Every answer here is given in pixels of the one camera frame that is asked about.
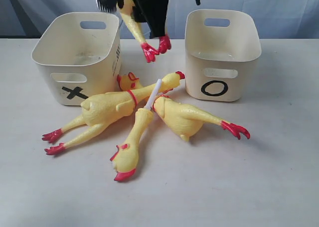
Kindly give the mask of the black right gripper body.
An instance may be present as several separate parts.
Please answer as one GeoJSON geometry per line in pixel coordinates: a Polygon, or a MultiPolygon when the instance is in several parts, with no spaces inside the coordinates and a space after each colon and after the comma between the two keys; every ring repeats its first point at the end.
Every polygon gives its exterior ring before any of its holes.
{"type": "MultiPolygon", "coordinates": [[[[166,0],[132,0],[133,20],[138,23],[147,23],[150,38],[165,36],[166,0]]],[[[103,12],[114,13],[117,8],[127,4],[124,0],[96,0],[97,7],[103,12]]]]}

